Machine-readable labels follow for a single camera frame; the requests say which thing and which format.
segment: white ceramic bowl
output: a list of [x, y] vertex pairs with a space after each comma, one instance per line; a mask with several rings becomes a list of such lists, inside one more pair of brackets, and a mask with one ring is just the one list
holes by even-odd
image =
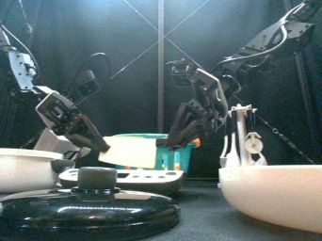
[[50, 161], [61, 158], [61, 153], [0, 148], [0, 193], [54, 187]]
[[322, 233], [322, 165], [219, 169], [227, 202], [241, 213]]

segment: black backdrop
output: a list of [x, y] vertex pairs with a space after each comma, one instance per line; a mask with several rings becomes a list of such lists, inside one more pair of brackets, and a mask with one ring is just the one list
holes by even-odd
[[[29, 46], [40, 66], [37, 84], [64, 91], [88, 56], [105, 53], [92, 67], [100, 92], [78, 108], [89, 116], [102, 136], [120, 133], [157, 132], [158, 98], [158, 1], [157, 0], [29, 0], [22, 1], [26, 21], [33, 32], [26, 34], [17, 1], [0, 8], [2, 23]], [[256, 34], [285, 13], [280, 0], [164, 0], [164, 63], [189, 58], [205, 70], [224, 56], [235, 54]], [[311, 96], [312, 126], [308, 125], [293, 57], [280, 58], [273, 71], [243, 86], [237, 93], [244, 104], [256, 107], [257, 115], [277, 128], [299, 150], [320, 162], [320, 12], [313, 17], [315, 35], [304, 52], [305, 76]], [[177, 107], [192, 98], [189, 88], [178, 88], [164, 66], [162, 132], [166, 133]], [[17, 148], [42, 130], [32, 97], [11, 103], [5, 81], [1, 81], [1, 146]], [[231, 97], [231, 105], [239, 101]], [[268, 163], [307, 164], [305, 158], [257, 120]], [[203, 139], [192, 151], [188, 176], [217, 177], [223, 130]], [[96, 154], [80, 165], [101, 165]]]

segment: teal basket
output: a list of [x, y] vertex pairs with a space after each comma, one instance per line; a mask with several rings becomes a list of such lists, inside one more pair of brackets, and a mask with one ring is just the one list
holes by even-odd
[[[114, 137], [142, 137], [161, 139], [166, 138], [166, 134], [118, 134]], [[158, 146], [156, 151], [156, 166], [152, 169], [157, 170], [182, 170], [188, 171], [191, 150], [196, 147], [193, 142], [189, 142], [184, 148], [169, 152], [165, 146]], [[116, 166], [116, 169], [136, 169], [136, 167]]]

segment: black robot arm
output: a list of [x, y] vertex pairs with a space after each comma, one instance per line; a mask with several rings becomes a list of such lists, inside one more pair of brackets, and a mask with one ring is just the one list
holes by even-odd
[[105, 153], [109, 146], [90, 120], [80, 113], [74, 103], [48, 87], [33, 84], [33, 80], [38, 75], [38, 68], [32, 53], [21, 42], [19, 45], [22, 45], [28, 53], [19, 53], [10, 46], [7, 35], [19, 42], [0, 23], [0, 50], [5, 52], [9, 58], [14, 88], [18, 89], [18, 92], [32, 92], [36, 95], [40, 100], [36, 112], [45, 126], [57, 136], [68, 138], [78, 148], [88, 147]]
[[191, 86], [195, 96], [181, 104], [168, 133], [166, 148], [174, 150], [197, 137], [216, 131], [225, 122], [225, 98], [256, 74], [268, 70], [269, 61], [299, 52], [311, 40], [313, 25], [307, 23], [319, 11], [322, 0], [308, 0], [292, 8], [264, 29], [240, 51], [209, 72], [181, 60], [169, 62], [173, 82]]

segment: black lid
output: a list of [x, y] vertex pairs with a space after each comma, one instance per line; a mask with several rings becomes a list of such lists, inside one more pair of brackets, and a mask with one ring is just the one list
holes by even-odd
[[0, 200], [0, 233], [13, 240], [129, 240], [169, 229], [178, 216], [161, 195], [116, 187], [41, 190]]

